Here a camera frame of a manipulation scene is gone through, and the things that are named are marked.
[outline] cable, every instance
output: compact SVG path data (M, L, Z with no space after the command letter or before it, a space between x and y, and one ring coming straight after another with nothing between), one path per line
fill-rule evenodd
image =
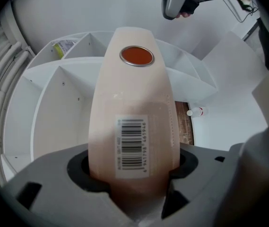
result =
M258 9L256 9L255 10L255 8L253 8L252 9L252 11L251 12L249 12L248 14L247 14L247 16L243 19L243 20L239 20L238 18L237 18L237 16L236 16L236 14L233 12L233 10L230 8L230 6L227 4L227 2L225 1L225 0L222 0L224 3L225 3L225 5L228 7L228 9L232 12L232 14L234 15L234 17L236 18L236 20L239 22L239 23L243 23L246 19L247 19L247 17L249 16L249 15L253 15L253 13L255 13Z
M258 9L258 7L255 5L255 2L253 0L251 0L251 1L252 1L252 7Z

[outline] bottle cap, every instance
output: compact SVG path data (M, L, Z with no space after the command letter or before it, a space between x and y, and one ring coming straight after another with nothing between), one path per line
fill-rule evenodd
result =
M152 52L141 46L128 46L120 52L120 58L131 66L144 67L154 62Z
M193 111L192 111L192 110L188 110L188 111L187 111L187 115L188 115L188 116L192 116L192 115L193 115Z

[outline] small bottle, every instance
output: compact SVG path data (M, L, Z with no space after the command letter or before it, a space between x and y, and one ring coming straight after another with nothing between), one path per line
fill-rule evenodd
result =
M192 118L201 117L206 115L207 113L208 109L206 107L195 107L187 111L187 115L191 116Z

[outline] wooden board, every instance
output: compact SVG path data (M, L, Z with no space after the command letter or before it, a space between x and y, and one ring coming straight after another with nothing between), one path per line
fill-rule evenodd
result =
M187 115L187 111L189 110L188 104L183 102L175 102L175 106L180 142L194 145L191 117Z

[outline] white wall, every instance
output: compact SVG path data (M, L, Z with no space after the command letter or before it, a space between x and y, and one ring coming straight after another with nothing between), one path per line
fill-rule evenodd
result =
M243 19L246 13L234 5ZM254 15L239 24L222 0L201 3L190 18L173 21L163 18L161 0L13 0L13 9L36 53L61 36L137 26L202 59L228 31L243 37L256 22Z
M194 144L229 150L267 128L252 91L268 70L255 52L233 33L228 33L204 58L218 88L211 97L189 104L206 106L208 114L192 118Z

